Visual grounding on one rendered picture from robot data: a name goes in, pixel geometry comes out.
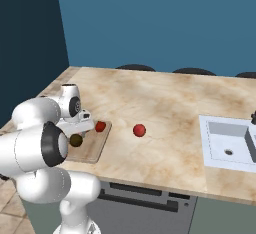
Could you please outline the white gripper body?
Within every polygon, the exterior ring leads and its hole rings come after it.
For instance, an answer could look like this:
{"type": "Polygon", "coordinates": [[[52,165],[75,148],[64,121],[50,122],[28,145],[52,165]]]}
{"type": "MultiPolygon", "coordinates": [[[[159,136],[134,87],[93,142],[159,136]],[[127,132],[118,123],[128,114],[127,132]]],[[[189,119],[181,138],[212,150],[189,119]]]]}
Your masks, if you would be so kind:
{"type": "Polygon", "coordinates": [[[67,137],[73,134],[79,134],[90,131],[94,128],[94,121],[92,119],[79,120],[78,122],[69,122],[61,119],[57,124],[67,137]]]}

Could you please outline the red bell pepper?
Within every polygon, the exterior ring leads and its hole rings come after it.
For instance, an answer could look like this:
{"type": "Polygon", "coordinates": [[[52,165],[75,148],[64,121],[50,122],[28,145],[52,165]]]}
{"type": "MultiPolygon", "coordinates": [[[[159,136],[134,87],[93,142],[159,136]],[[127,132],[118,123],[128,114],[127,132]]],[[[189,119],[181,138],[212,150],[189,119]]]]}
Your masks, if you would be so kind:
{"type": "Polygon", "coordinates": [[[106,128],[106,123],[103,121],[98,121],[95,125],[95,130],[97,132],[103,132],[105,128],[106,128]]]}

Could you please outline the wooden cutting board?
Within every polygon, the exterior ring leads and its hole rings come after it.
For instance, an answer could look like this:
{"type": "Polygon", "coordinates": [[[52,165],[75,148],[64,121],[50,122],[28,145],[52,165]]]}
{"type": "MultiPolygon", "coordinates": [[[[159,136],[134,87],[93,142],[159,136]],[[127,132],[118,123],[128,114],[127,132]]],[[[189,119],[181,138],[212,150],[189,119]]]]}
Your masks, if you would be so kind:
{"type": "Polygon", "coordinates": [[[106,121],[106,128],[104,131],[97,132],[95,130],[97,122],[98,121],[94,122],[94,128],[92,130],[79,133],[83,138],[83,143],[80,147],[73,147],[69,143],[67,156],[68,161],[90,164],[98,162],[112,128],[112,123],[110,121],[106,121]]]}

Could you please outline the black stool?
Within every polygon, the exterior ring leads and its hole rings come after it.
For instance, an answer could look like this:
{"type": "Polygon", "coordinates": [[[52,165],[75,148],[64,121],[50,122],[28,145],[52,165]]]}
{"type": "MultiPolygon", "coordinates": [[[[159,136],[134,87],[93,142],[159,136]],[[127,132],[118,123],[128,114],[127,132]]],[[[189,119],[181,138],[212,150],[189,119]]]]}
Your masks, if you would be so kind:
{"type": "Polygon", "coordinates": [[[174,70],[173,73],[216,76],[213,72],[201,68],[180,68],[174,70]]]}
{"type": "Polygon", "coordinates": [[[152,67],[142,65],[142,64],[126,64],[126,65],[116,67],[116,69],[156,72],[155,69],[153,69],[152,67]]]}
{"type": "Polygon", "coordinates": [[[256,79],[256,72],[241,72],[237,74],[235,77],[256,79]]]}

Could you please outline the grey dishwasher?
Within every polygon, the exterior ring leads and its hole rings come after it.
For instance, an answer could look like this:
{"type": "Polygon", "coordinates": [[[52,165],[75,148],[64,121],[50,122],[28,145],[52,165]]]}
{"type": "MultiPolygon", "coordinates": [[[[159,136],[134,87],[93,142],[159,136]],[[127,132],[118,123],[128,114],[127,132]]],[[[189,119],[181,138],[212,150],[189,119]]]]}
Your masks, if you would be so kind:
{"type": "Polygon", "coordinates": [[[113,182],[101,182],[100,194],[179,205],[177,212],[170,212],[97,198],[87,210],[102,234],[189,234],[196,196],[113,182]]]}

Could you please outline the white sink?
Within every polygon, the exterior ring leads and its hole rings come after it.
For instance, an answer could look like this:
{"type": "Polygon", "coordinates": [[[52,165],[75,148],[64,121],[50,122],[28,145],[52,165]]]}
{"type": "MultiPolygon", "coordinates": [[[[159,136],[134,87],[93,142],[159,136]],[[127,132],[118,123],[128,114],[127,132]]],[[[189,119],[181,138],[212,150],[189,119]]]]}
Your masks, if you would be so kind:
{"type": "Polygon", "coordinates": [[[209,115],[199,122],[205,166],[256,173],[256,125],[209,115]]]}

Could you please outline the grey-green cupboard door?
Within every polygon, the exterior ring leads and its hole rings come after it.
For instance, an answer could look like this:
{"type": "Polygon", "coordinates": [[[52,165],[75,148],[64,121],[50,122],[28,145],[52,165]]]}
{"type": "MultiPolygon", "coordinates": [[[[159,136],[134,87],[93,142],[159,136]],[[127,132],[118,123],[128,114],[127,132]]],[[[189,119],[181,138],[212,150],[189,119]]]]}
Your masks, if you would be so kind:
{"type": "Polygon", "coordinates": [[[256,206],[198,198],[189,234],[256,234],[256,206]]]}

